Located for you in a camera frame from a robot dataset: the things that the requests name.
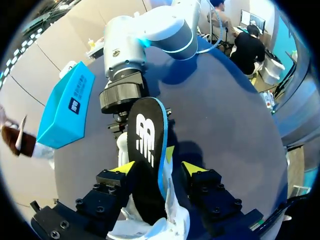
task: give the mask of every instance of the new balance logo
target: new balance logo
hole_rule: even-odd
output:
[[[141,138],[136,140],[136,149],[154,167],[154,156],[150,151],[155,150],[155,126],[151,119],[146,119],[141,113],[136,116],[136,134]]]

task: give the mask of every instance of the desk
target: desk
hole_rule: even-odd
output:
[[[209,46],[199,38],[200,50]],[[218,49],[188,61],[173,60],[155,47],[146,55],[150,94],[172,109],[175,120],[169,142],[178,142],[173,180],[179,201],[192,211],[178,180],[183,160],[215,169],[226,189],[242,199],[245,214],[257,208],[268,217],[287,199],[287,161],[272,116],[250,81]],[[107,129],[113,117],[101,113],[99,102],[107,83],[103,57],[88,67],[96,78],[85,137],[54,153],[58,197],[72,209],[101,170],[118,164],[116,141]],[[190,239],[201,237],[198,227],[191,214]]]

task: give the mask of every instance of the white wall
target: white wall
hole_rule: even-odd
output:
[[[265,19],[265,29],[272,35],[275,25],[275,7],[269,0],[226,0],[224,4],[225,14],[229,16],[235,27],[240,23],[241,10],[245,10]],[[199,27],[204,33],[209,33],[210,29],[207,21],[209,9],[207,0],[202,0]]]

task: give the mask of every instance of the black clamp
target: black clamp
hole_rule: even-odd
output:
[[[52,209],[48,206],[40,209],[33,201],[30,204],[36,212],[31,220],[33,229],[41,239],[105,239],[135,187],[134,165],[135,162],[130,162],[114,170],[101,171],[92,190],[75,201],[76,211],[59,201]]]
[[[199,209],[204,227],[213,237],[249,229],[263,218],[257,209],[243,214],[242,200],[234,198],[226,190],[221,183],[221,175],[215,170],[206,170],[188,162],[182,162],[182,168],[188,198]],[[252,234],[250,239],[259,239]]]

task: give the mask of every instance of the bolt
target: bolt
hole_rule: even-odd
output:
[[[51,233],[50,233],[50,237],[52,239],[59,239],[60,238],[60,233],[56,230],[53,230]]]
[[[218,189],[219,189],[219,190],[225,189],[225,185],[223,185],[222,183],[219,183],[219,184],[218,184]]]
[[[82,205],[84,203],[84,201],[81,198],[78,198],[77,200],[75,200],[75,204],[77,205]]]
[[[120,51],[119,50],[115,50],[113,53],[112,53],[112,56],[115,58],[115,57],[118,57],[120,55]]]
[[[93,185],[93,188],[94,188],[94,189],[100,188],[100,184],[99,184],[99,183],[94,184],[94,185]]]
[[[116,188],[113,186],[109,187],[109,193],[113,194],[116,191]]]
[[[105,211],[105,208],[103,206],[98,206],[95,211],[97,213],[103,213]]]
[[[242,204],[242,200],[239,199],[239,198],[237,198],[236,200],[234,200],[234,204],[237,205],[237,206],[239,206],[239,205]]]
[[[62,222],[60,222],[60,227],[62,229],[67,229],[69,227],[69,222],[63,220]]]
[[[208,188],[207,188],[207,187],[205,187],[205,186],[204,186],[204,187],[202,187],[202,189],[201,189],[201,190],[202,190],[202,192],[203,192],[203,193],[207,193],[207,192],[209,192]]]
[[[220,207],[216,206],[216,207],[213,209],[212,213],[213,213],[214,215],[220,214]]]

